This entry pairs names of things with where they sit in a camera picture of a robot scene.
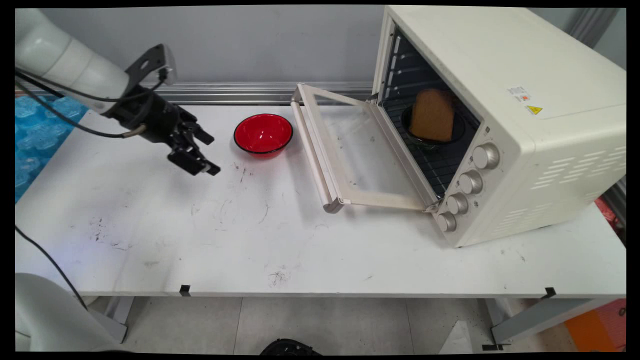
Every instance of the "warning label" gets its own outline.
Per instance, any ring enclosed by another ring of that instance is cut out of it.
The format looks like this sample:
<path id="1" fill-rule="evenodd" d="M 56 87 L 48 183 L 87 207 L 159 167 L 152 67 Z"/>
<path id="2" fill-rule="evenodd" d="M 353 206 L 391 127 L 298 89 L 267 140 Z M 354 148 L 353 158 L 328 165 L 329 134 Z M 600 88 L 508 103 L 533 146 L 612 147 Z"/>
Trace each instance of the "warning label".
<path id="1" fill-rule="evenodd" d="M 543 108 L 540 106 L 529 105 L 540 105 L 541 99 L 534 99 L 534 97 L 531 96 L 531 93 L 527 89 L 525 89 L 524 86 L 514 86 L 511 88 L 507 88 L 507 92 L 509 92 L 509 95 L 516 99 L 516 101 L 518 101 L 520 104 L 523 104 L 524 108 L 527 109 L 527 111 L 531 115 L 537 115 L 542 111 Z"/>
<path id="2" fill-rule="evenodd" d="M 542 108 L 537 108 L 535 106 L 527 106 L 527 109 L 529 109 L 533 115 L 537 115 L 542 110 Z"/>
<path id="3" fill-rule="evenodd" d="M 524 87 L 522 87 L 522 86 L 516 86 L 516 87 L 513 87 L 513 88 L 508 88 L 507 91 L 518 102 L 528 102 L 528 101 L 531 100 L 531 94 L 529 94 L 527 90 L 524 90 Z"/>

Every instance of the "black cable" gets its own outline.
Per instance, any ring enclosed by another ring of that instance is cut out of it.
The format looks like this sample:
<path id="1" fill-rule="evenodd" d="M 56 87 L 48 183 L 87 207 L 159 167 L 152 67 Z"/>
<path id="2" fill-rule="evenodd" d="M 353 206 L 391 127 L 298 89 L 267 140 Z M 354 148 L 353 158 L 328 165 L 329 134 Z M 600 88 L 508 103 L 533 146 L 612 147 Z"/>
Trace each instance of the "black cable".
<path id="1" fill-rule="evenodd" d="M 53 260 L 53 258 L 40 246 L 38 245 L 37 242 L 33 241 L 29 236 L 26 236 L 22 230 L 20 230 L 18 228 L 18 225 L 15 226 L 15 230 L 20 234 L 21 237 L 23 237 L 25 240 L 27 240 L 28 242 L 32 243 L 33 246 L 37 247 L 38 250 L 40 250 L 40 252 L 42 252 L 42 254 L 44 254 L 44 256 L 47 257 L 47 259 L 49 259 L 49 261 L 51 261 L 51 263 L 53 264 L 53 266 L 56 267 L 57 271 L 60 273 L 60 275 L 62 275 L 62 278 L 64 278 L 64 280 L 67 282 L 67 285 L 69 285 L 69 287 L 71 288 L 71 291 L 74 292 L 74 295 L 78 298 L 78 301 L 80 301 L 80 305 L 82 305 L 82 307 L 88 311 L 88 309 L 86 308 L 86 305 L 84 304 L 84 301 L 82 300 L 82 297 L 80 296 L 80 294 L 78 294 L 78 292 L 76 291 L 76 288 L 74 288 L 73 285 L 71 285 L 71 282 L 69 281 L 69 279 L 67 279 L 67 276 L 65 275 L 65 273 L 62 271 L 62 269 L 60 268 L 60 266 L 58 266 L 58 264 Z"/>
<path id="2" fill-rule="evenodd" d="M 57 91 L 53 90 L 52 88 L 48 87 L 47 85 L 45 85 L 45 84 L 43 84 L 43 83 L 39 83 L 39 82 L 35 81 L 34 79 L 31 79 L 29 76 L 26 76 L 26 75 L 24 75 L 24 74 L 23 74 L 23 73 L 21 73 L 21 72 L 16 72 L 16 73 L 15 73 L 15 75 L 16 75 L 18 78 L 21 78 L 22 80 L 24 80 L 24 81 L 28 82 L 29 84 L 31 84 L 31 85 L 35 85 L 35 86 L 37 86 L 38 88 L 41 88 L 42 90 L 44 90 L 44 91 L 46 91 L 46 92 L 49 92 L 51 95 L 55 95 L 55 96 L 56 96 L 56 97 L 58 97 L 58 98 L 60 98 L 60 97 L 64 97 L 64 95 L 63 95 L 63 94 L 61 94 L 61 93 L 59 93 L 59 92 L 57 92 Z"/>
<path id="3" fill-rule="evenodd" d="M 47 104 L 46 102 L 42 101 L 39 97 L 37 97 L 33 92 L 29 91 L 26 87 L 24 87 L 22 84 L 20 84 L 18 81 L 15 82 L 15 86 L 17 86 L 20 90 L 22 90 L 25 94 L 31 96 L 35 101 L 37 101 L 40 105 L 44 106 L 45 109 L 51 111 L 52 113 L 56 114 L 57 117 L 59 117 L 60 119 L 64 120 L 67 124 L 70 124 L 72 126 L 77 127 L 80 130 L 86 131 L 87 133 L 93 134 L 93 135 L 98 135 L 98 136 L 102 136 L 104 138 L 125 138 L 127 137 L 125 134 L 127 133 L 122 133 L 122 134 L 107 134 L 107 133 L 101 133 L 100 131 L 96 131 L 93 129 L 89 129 L 88 127 L 84 127 L 80 124 L 76 124 L 73 120 L 70 120 L 69 118 L 67 118 L 66 116 L 62 115 L 60 112 L 58 112 L 57 110 L 55 110 L 52 106 L 50 106 L 49 104 Z"/>
<path id="4" fill-rule="evenodd" d="M 31 76 L 32 78 L 38 79 L 40 81 L 44 81 L 44 82 L 49 83 L 49 84 L 51 84 L 53 86 L 57 86 L 57 87 L 61 88 L 62 90 L 66 90 L 68 92 L 72 92 L 74 94 L 77 94 L 77 95 L 80 95 L 80 96 L 84 96 L 84 97 L 87 97 L 89 99 L 98 100 L 98 101 L 104 101 L 104 102 L 120 102 L 120 101 L 138 99 L 138 98 L 143 97 L 143 96 L 148 96 L 153 91 L 158 89 L 160 87 L 160 85 L 162 85 L 164 83 L 164 78 L 166 78 L 166 76 L 162 76 L 161 75 L 160 81 L 158 81 L 158 83 L 154 87 L 149 88 L 149 89 L 147 89 L 147 91 L 144 91 L 144 92 L 142 92 L 140 94 L 133 95 L 133 96 L 127 96 L 127 97 L 119 97 L 117 99 L 110 99 L 108 97 L 97 97 L 97 96 L 86 94 L 84 92 L 80 92 L 78 90 L 74 90 L 74 89 L 72 89 L 70 87 L 67 87 L 67 86 L 64 86 L 64 85 L 60 85 L 60 84 L 55 83 L 55 82 L 53 82 L 51 80 L 48 80 L 48 79 L 42 78 L 40 76 L 37 76 L 34 73 L 28 72 L 26 70 L 18 69 L 17 67 L 15 68 L 15 73 L 16 73 L 16 76 L 17 76 L 17 74 L 22 74 L 22 75 L 26 74 L 26 75 Z"/>

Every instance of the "toast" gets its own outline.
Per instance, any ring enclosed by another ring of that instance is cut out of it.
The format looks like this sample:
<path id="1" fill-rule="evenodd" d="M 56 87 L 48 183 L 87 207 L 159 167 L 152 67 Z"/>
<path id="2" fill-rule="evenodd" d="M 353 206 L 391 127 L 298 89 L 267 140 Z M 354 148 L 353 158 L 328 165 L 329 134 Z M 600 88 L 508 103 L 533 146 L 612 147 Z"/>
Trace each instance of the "toast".
<path id="1" fill-rule="evenodd" d="M 427 140 L 451 141 L 453 116 L 452 94 L 437 89 L 423 90 L 415 98 L 409 131 Z"/>

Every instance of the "black bowl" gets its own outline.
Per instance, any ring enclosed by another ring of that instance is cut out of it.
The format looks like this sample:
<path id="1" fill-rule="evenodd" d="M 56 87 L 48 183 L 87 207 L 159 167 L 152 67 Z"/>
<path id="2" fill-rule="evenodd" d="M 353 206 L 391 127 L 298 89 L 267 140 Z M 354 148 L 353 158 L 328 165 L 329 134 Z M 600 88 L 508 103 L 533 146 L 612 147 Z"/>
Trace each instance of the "black bowl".
<path id="1" fill-rule="evenodd" d="M 419 146 L 423 150 L 436 150 L 441 147 L 445 147 L 447 145 L 457 142 L 462 138 L 462 136 L 465 135 L 465 121 L 464 119 L 462 119 L 460 115 L 458 115 L 458 113 L 454 113 L 453 130 L 451 131 L 451 140 L 449 140 L 448 142 L 439 142 L 436 140 L 419 138 L 418 136 L 411 134 L 411 131 L 409 131 L 409 127 L 411 126 L 412 113 L 413 113 L 413 106 L 409 106 L 407 109 L 405 109 L 402 112 L 402 115 L 400 118 L 402 122 L 402 127 L 404 128 L 404 131 L 406 131 L 409 141 Z"/>

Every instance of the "toaster oven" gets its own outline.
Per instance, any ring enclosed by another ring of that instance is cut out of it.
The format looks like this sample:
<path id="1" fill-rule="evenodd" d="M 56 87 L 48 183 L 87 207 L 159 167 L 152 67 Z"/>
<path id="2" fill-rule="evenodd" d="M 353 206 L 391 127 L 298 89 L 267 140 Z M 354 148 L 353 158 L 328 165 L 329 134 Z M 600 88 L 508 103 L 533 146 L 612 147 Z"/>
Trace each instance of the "toaster oven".
<path id="1" fill-rule="evenodd" d="M 463 135 L 412 143 L 403 111 L 452 91 Z M 625 175 L 627 73 L 524 8 L 387 6 L 373 92 L 298 84 L 324 210 L 430 213 L 454 247 L 571 219 Z"/>

